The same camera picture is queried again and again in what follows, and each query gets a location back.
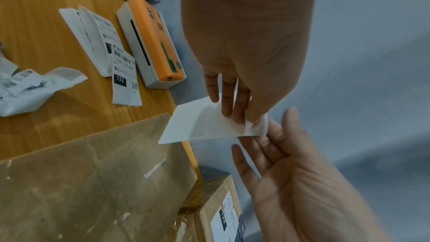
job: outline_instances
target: wood grain surface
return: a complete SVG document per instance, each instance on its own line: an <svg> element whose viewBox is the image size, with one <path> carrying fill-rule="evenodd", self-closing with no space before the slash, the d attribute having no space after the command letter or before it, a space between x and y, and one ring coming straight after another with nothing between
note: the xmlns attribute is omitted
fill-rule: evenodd
<svg viewBox="0 0 430 242"><path fill-rule="evenodd" d="M89 134L172 114L169 90L148 90L138 77L142 107L112 104L112 80L103 78L61 17L58 9L82 5L110 20L130 53L116 18L123 0L0 0L0 41L4 55L20 69L45 74L70 67L88 80L55 93L36 112L0 117L0 160L26 154ZM189 144L186 150L196 166Z"/></svg>

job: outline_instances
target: finger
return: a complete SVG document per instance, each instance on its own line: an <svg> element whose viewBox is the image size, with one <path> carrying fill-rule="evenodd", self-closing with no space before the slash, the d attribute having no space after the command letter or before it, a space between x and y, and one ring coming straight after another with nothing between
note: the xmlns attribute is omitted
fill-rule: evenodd
<svg viewBox="0 0 430 242"><path fill-rule="evenodd" d="M218 73L211 72L203 68L203 73L205 75L205 85L207 94L211 98L212 102L218 102L219 91L218 91Z"/></svg>
<svg viewBox="0 0 430 242"><path fill-rule="evenodd" d="M239 173L246 190L251 193L260 179L249 166L239 145L232 146L232 156L234 165L236 166L237 172Z"/></svg>
<svg viewBox="0 0 430 242"><path fill-rule="evenodd" d="M254 124L259 124L262 116L272 109L272 107L278 102L279 100L277 99L270 99L252 94L252 98L248 104L248 109L245 112L246 119Z"/></svg>
<svg viewBox="0 0 430 242"><path fill-rule="evenodd" d="M272 162L264 155L260 146L252 137L239 137L243 148L248 153L261 176L273 165Z"/></svg>
<svg viewBox="0 0 430 242"><path fill-rule="evenodd" d="M233 121L237 124L245 122L245 110L248 107L249 98L251 97L251 90L239 79L237 85L236 101L234 103Z"/></svg>
<svg viewBox="0 0 430 242"><path fill-rule="evenodd" d="M237 78L223 74L223 90L222 90L222 113L225 117L230 117L233 114L234 90L236 88Z"/></svg>
<svg viewBox="0 0 430 242"><path fill-rule="evenodd" d="M269 119L269 130L267 136L256 136L254 137L256 143L261 147L267 158L272 164L275 164L282 158L285 158L286 154L278 146L278 139L284 137L282 127L276 123L273 119Z"/></svg>
<svg viewBox="0 0 430 242"><path fill-rule="evenodd" d="M285 137L278 145L284 152L297 156L311 156L317 151L310 136L300 126L297 109L291 108L284 112L282 130Z"/></svg>

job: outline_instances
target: cardboard box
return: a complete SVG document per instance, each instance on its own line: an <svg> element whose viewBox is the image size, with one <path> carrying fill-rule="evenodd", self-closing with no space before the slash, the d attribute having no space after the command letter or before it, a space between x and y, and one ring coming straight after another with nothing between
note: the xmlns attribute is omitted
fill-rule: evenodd
<svg viewBox="0 0 430 242"><path fill-rule="evenodd" d="M198 181L163 242L242 242L245 224L231 175Z"/></svg>
<svg viewBox="0 0 430 242"><path fill-rule="evenodd" d="M197 176L167 114L0 163L0 241L163 239Z"/></svg>

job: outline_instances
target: black rectangle with number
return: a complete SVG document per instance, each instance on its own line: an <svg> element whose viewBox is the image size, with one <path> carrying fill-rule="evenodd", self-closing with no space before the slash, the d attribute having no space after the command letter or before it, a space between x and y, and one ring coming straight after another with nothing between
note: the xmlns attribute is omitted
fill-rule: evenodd
<svg viewBox="0 0 430 242"><path fill-rule="evenodd" d="M117 74L113 74L113 83L127 87L127 80L121 76L118 76Z"/></svg>

